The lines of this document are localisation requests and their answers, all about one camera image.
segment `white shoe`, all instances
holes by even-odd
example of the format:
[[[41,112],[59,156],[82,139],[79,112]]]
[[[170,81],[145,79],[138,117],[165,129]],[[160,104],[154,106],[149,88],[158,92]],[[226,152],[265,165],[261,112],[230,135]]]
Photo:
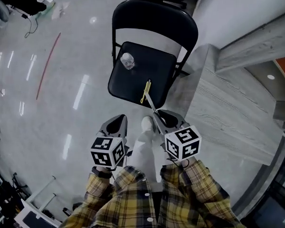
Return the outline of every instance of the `white shoe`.
[[[150,116],[145,116],[142,119],[142,131],[149,131],[152,130],[153,131],[153,119]]]

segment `chair seat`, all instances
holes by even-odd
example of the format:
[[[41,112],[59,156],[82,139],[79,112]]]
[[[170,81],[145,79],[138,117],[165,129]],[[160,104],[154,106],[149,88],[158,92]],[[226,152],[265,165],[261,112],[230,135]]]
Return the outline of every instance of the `chair seat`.
[[[135,67],[126,69],[120,61],[123,53],[128,52],[134,58]],[[111,95],[150,108],[146,98],[141,104],[146,82],[151,80],[149,95],[155,108],[165,103],[172,76],[176,66],[176,57],[172,54],[139,45],[124,42],[118,53],[112,70],[108,91]]]

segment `red cable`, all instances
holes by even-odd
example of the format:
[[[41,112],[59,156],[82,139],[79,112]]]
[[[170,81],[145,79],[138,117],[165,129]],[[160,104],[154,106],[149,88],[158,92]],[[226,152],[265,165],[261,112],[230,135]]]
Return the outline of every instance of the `red cable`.
[[[38,96],[39,96],[41,84],[42,84],[42,81],[43,81],[44,74],[46,73],[46,69],[47,69],[47,67],[48,67],[49,59],[50,59],[51,56],[52,56],[52,52],[53,52],[53,50],[54,50],[54,47],[56,46],[56,43],[57,43],[57,41],[58,41],[60,35],[61,35],[61,32],[60,32],[59,35],[57,36],[57,38],[56,38],[56,40],[55,40],[55,43],[54,43],[54,45],[53,45],[53,47],[52,47],[52,49],[51,49],[51,52],[49,53],[49,56],[48,56],[48,59],[47,59],[47,63],[46,63],[46,66],[44,67],[43,74],[42,74],[42,77],[41,77],[41,81],[40,81],[40,84],[39,84],[39,88],[38,88],[38,91],[37,91],[36,100],[38,99]]]

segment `white cube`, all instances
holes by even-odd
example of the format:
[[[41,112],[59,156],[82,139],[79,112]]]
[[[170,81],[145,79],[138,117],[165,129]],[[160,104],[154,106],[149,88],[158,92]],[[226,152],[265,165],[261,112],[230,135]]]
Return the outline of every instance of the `white cube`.
[[[97,137],[90,149],[95,166],[114,169],[125,156],[124,139]]]
[[[166,151],[179,161],[200,152],[201,135],[195,126],[190,126],[165,135]]]

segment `yellow plaid sleeve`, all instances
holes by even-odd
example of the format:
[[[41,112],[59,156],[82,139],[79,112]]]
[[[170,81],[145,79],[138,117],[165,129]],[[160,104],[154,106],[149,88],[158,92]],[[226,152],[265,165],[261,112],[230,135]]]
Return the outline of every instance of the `yellow plaid sleeve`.
[[[113,191],[111,184],[108,185],[96,175],[90,174],[83,204],[75,209],[59,228],[89,227],[95,214],[112,198]]]
[[[208,227],[244,228],[231,210],[227,192],[212,178],[201,161],[185,168],[180,175],[187,198],[195,203]]]

